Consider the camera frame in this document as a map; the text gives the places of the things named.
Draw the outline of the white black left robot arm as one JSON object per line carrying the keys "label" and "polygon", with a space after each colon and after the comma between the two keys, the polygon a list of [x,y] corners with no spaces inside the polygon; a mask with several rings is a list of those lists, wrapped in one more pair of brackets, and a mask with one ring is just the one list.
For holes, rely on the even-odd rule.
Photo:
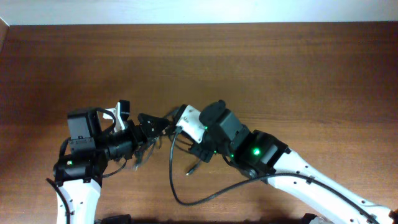
{"label": "white black left robot arm", "polygon": [[54,178],[48,181],[57,194],[57,223],[94,223],[108,162],[135,157],[141,165],[144,151],[170,124],[148,114],[138,116],[139,124],[128,117],[129,110],[120,106],[68,114],[70,137],[60,146]]}

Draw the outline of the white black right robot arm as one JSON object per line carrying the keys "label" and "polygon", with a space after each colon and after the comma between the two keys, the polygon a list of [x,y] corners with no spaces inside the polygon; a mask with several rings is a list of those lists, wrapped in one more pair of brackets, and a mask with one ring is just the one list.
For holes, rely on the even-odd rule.
{"label": "white black right robot arm", "polygon": [[191,148],[208,162],[213,154],[250,179],[287,192],[332,223],[397,223],[397,212],[356,195],[317,171],[275,136],[250,131],[220,100],[199,111],[188,105],[183,121]]}

